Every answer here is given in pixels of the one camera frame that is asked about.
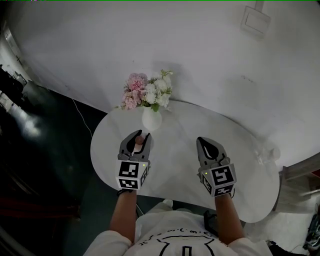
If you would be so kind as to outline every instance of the wall switch plate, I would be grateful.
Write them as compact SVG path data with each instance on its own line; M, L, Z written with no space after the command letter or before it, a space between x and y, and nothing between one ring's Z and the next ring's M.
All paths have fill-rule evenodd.
M262 39L269 27L271 18L249 6L245 7L241 28Z

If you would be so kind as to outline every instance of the marble tabletop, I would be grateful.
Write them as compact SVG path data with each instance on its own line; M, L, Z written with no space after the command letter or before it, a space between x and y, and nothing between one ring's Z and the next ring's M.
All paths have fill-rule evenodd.
M272 210L279 193L279 173L274 162L259 164L254 152L258 143L243 127L209 109L170 101L170 111L161 110L162 124L152 131L151 168L138 195L172 199L210 209L215 200L196 174L197 137L211 138L221 145L234 164L237 183L233 203L239 218L255 223ZM142 129L142 108L114 109L99 123L91 141L91 160L98 176L118 190L116 160L121 141Z

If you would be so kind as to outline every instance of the forearm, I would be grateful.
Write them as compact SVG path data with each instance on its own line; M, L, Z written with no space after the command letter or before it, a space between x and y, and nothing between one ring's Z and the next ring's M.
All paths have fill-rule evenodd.
M135 241L137 192L125 192L119 195L112 215L109 230L116 231Z
M228 245L237 239L244 238L245 234L230 195L215 197L215 208L219 240Z

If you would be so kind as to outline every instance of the person's left arm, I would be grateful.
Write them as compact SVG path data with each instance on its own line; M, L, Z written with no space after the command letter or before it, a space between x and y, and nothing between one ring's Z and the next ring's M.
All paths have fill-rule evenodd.
M110 231L118 232L132 243L136 232L136 203L136 190L120 194L109 226Z

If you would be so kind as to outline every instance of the small round object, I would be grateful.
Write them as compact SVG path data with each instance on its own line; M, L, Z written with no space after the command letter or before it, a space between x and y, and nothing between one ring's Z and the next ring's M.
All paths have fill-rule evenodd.
M138 136L135 138L135 143L138 144L138 145L142 145L145 141L145 138L142 137L142 136Z

